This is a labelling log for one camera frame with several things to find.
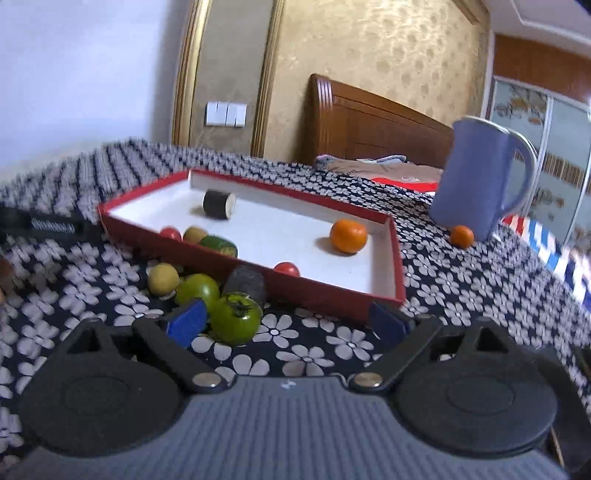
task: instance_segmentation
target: silver bolt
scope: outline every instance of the silver bolt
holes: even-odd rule
[[[215,388],[222,383],[222,377],[213,372],[204,372],[193,377],[193,383],[198,387]]]
[[[376,388],[382,384],[384,379],[381,375],[373,372],[361,372],[360,374],[355,375],[353,381],[363,388]]]

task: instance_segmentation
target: ceiling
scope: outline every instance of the ceiling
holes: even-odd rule
[[[485,0],[495,33],[591,58],[591,15],[575,0]]]

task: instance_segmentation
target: small orange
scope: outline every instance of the small orange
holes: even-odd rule
[[[452,233],[449,236],[449,242],[454,247],[470,248],[474,243],[474,233],[467,226],[456,225],[452,228]]]
[[[341,218],[330,229],[330,241],[333,246],[346,254],[356,254],[368,241],[365,225]]]

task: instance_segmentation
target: table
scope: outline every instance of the table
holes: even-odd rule
[[[452,247],[447,233],[428,216],[429,195],[298,164],[129,140],[2,186],[0,202],[63,215],[78,211],[96,220],[100,202],[198,166],[391,214],[406,272],[407,314],[429,312],[453,325],[469,325],[486,315],[507,328],[517,343],[553,345],[591,411],[591,385],[576,367],[570,348],[591,342],[588,312],[504,226],[487,243],[465,251]],[[158,260],[124,246],[11,239],[7,257],[15,265],[16,288],[0,313],[3,468],[32,448],[22,436],[19,396],[72,329],[91,316],[109,325],[128,325],[143,314],[163,314],[175,306],[171,298],[147,294],[147,274]],[[253,340],[231,348],[200,335],[191,349],[226,378],[241,374],[345,379],[385,351],[371,330],[285,304],[265,306]]]

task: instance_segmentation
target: ribbed gray surface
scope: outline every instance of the ribbed gray surface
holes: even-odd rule
[[[36,449],[9,480],[566,480],[539,452],[448,455],[408,434],[386,402],[338,378],[241,377],[191,400],[164,435],[102,458]]]

